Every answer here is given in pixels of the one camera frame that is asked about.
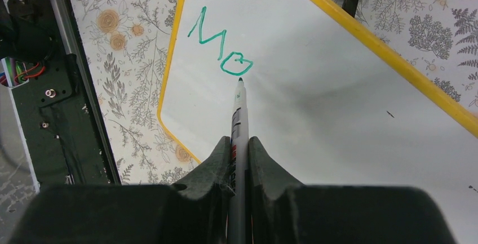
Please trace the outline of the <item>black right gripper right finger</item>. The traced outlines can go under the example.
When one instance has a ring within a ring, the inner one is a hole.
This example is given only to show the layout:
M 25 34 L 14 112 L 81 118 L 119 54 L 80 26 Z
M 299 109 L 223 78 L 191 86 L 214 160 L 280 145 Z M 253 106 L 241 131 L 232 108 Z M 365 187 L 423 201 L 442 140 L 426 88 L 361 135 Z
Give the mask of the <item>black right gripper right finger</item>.
M 305 185 L 249 140 L 254 243 L 454 243 L 433 199 L 413 187 Z

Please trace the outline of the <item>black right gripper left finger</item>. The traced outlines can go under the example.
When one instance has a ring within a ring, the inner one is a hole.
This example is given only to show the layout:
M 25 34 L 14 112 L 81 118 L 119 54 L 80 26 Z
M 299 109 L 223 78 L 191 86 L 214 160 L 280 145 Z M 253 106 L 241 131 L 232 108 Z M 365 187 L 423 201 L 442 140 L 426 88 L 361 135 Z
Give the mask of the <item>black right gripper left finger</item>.
M 225 243 L 230 138 L 170 185 L 57 185 L 37 195 L 10 243 Z

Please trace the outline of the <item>green whiteboard marker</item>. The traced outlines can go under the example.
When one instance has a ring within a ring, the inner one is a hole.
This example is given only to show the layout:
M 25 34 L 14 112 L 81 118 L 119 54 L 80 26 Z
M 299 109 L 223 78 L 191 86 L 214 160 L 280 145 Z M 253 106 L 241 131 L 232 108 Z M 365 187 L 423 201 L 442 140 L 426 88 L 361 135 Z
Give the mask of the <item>green whiteboard marker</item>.
M 247 112 L 247 92 L 242 78 L 234 92 L 234 106 L 231 127 L 231 166 L 229 186 L 234 195 L 229 201 L 228 243 L 247 243 L 247 199 L 246 180 L 248 170 L 249 125 Z

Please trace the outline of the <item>yellow framed whiteboard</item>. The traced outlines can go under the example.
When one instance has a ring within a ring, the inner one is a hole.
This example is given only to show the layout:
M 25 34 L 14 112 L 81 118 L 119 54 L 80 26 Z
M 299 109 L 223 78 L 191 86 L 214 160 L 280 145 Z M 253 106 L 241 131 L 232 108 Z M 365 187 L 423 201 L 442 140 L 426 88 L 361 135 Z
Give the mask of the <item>yellow framed whiteboard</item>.
M 477 242 L 477 118 L 332 0 L 178 0 L 158 118 L 200 160 L 249 134 L 308 184 L 411 185 Z

